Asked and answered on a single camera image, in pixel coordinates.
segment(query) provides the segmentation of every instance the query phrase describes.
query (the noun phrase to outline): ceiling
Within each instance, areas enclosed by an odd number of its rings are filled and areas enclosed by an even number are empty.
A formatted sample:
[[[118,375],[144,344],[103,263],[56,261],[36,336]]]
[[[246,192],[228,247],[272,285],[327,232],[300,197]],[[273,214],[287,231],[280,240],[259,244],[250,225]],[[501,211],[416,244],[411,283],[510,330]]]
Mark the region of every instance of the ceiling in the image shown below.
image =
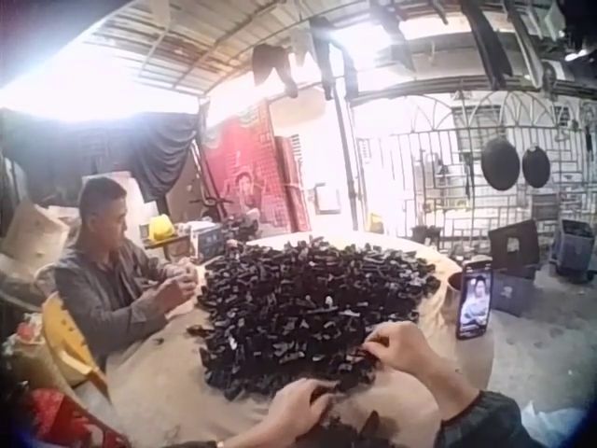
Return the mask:
[[[525,7],[531,1],[516,3]],[[435,14],[429,3],[396,0],[409,19]],[[448,12],[460,11],[456,0],[445,3]],[[533,3],[547,9],[551,0]],[[487,0],[484,7],[503,10],[500,0]],[[246,71],[255,45],[283,45],[290,29],[307,27],[315,15],[347,26],[367,19],[368,1],[141,0],[97,24],[84,38],[118,58],[144,84],[201,95]]]

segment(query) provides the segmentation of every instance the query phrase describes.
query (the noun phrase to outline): smartphone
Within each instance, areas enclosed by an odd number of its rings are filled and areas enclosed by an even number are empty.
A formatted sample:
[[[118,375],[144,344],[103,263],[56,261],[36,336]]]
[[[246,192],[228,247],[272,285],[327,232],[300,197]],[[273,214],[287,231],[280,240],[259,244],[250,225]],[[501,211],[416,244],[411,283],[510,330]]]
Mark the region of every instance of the smartphone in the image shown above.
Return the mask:
[[[487,331],[492,308],[493,267],[490,259],[463,265],[456,338],[478,338]]]

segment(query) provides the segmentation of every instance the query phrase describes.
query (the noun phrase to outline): gray jacket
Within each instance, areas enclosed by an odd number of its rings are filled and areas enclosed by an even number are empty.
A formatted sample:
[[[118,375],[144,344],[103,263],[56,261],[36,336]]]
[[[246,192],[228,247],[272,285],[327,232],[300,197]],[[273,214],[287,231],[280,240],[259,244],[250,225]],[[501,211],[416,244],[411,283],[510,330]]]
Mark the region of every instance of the gray jacket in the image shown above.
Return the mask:
[[[166,317],[154,303],[155,289],[143,292],[142,283],[162,282],[174,267],[148,257],[129,240],[114,255],[112,266],[112,270],[102,269],[70,247],[55,271],[58,293],[101,368],[109,354],[166,325]]]

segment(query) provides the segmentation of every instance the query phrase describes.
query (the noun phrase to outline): plastic chair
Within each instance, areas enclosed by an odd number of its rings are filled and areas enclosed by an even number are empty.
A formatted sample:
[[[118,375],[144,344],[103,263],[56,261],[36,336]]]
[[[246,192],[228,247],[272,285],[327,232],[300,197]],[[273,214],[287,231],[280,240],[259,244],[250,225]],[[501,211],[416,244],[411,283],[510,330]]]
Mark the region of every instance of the plastic chair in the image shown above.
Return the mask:
[[[105,375],[58,293],[49,296],[42,305],[42,331],[52,353],[63,364],[80,372],[109,399]]]
[[[36,436],[61,446],[93,446],[91,430],[102,432],[102,448],[130,447],[126,436],[98,420],[70,397],[55,389],[32,391]]]

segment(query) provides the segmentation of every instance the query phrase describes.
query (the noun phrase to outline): round table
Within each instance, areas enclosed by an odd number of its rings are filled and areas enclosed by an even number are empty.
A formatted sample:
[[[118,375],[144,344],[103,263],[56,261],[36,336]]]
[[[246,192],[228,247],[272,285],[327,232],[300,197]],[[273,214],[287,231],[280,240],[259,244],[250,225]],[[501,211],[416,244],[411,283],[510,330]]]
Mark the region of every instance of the round table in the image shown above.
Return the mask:
[[[324,235],[336,246],[380,245],[405,251],[436,264],[439,291],[423,300],[420,326],[434,349],[450,360],[470,382],[485,388],[493,364],[493,336],[457,341],[453,324],[440,312],[447,279],[460,270],[436,250],[412,241],[375,233],[346,232]],[[309,233],[293,233],[254,241],[282,247],[308,240]],[[188,325],[207,323],[205,313],[182,305],[167,327],[148,340],[112,355],[107,362],[110,398],[133,446],[162,447],[183,441],[223,440],[248,429],[265,415],[268,402],[247,398],[227,401],[203,381],[199,356],[201,340],[186,334]],[[398,442],[410,448],[432,446],[439,428],[437,405],[427,389],[413,377],[379,371],[373,386],[350,394],[336,411],[346,423],[361,425],[376,410]]]

